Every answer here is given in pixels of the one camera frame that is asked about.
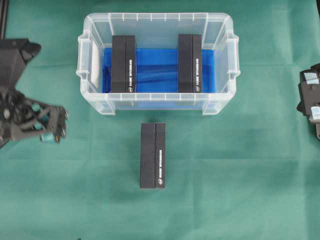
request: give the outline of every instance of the screw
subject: screw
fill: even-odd
[[[10,111],[9,111],[8,108],[5,108],[3,110],[3,116],[4,116],[5,119],[9,119],[10,118]]]
[[[65,115],[64,115],[65,119],[68,120],[69,119],[69,112],[65,111]]]

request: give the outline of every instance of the clear plastic container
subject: clear plastic container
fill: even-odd
[[[177,49],[178,34],[201,34],[202,49],[214,50],[215,93],[102,93],[104,49],[112,35],[135,35],[137,48]],[[80,91],[101,114],[116,110],[201,110],[218,114],[236,93],[239,38],[225,13],[92,13],[78,37]]]

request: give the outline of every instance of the green tablecloth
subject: green tablecloth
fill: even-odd
[[[224,12],[237,93],[199,111],[97,113],[80,94],[77,37],[97,12]],[[42,45],[17,88],[70,112],[67,139],[0,151],[0,239],[320,238],[320,142],[296,106],[320,62],[315,0],[11,0],[7,38]],[[166,123],[166,189],[140,190],[140,127]]]

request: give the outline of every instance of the black rectangular box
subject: black rectangular box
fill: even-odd
[[[202,93],[201,35],[192,35],[192,92]]]
[[[111,93],[126,92],[126,36],[112,36]]]
[[[140,188],[165,188],[166,125],[141,124]]]
[[[178,35],[178,91],[192,93],[192,35]]]
[[[136,37],[125,36],[125,92],[136,92]]]

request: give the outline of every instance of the blue liner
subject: blue liner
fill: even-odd
[[[178,93],[178,50],[136,49],[136,92]],[[111,91],[112,48],[104,49],[103,92]],[[202,92],[215,92],[214,51],[202,50]]]

